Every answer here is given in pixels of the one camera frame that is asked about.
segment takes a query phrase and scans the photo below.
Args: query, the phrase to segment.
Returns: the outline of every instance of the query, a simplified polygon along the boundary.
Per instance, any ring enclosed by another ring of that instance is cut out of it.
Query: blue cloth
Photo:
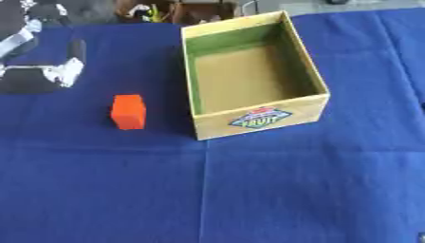
[[[16,62],[59,63],[75,36],[88,65],[65,92],[0,96],[0,242],[416,242],[425,9],[293,20],[332,92],[322,119],[209,141],[194,140],[178,27],[43,33]],[[145,130],[108,119],[125,93],[146,101]]]

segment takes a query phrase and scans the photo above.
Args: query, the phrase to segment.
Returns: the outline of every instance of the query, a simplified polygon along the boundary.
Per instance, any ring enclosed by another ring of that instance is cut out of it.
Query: red block
[[[140,95],[115,96],[111,118],[121,130],[143,129],[146,122],[143,99]]]

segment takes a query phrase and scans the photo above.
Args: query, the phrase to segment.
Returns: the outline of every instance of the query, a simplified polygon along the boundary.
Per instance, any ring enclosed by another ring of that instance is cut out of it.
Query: wooden box
[[[284,11],[182,29],[199,140],[315,122],[329,91]]]

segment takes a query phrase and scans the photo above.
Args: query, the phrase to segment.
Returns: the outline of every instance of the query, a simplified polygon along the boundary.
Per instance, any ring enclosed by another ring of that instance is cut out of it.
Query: box wall
[[[328,95],[318,95],[280,103],[265,104],[264,107],[274,107],[281,111],[291,113],[292,115],[276,123],[272,123],[258,129],[233,126],[231,125],[231,122],[247,115],[250,111],[255,110],[256,108],[263,106],[250,107],[217,115],[195,117],[194,126],[196,128],[196,135],[199,140],[208,140],[236,134],[264,131],[306,122],[316,122],[320,118],[328,98]]]

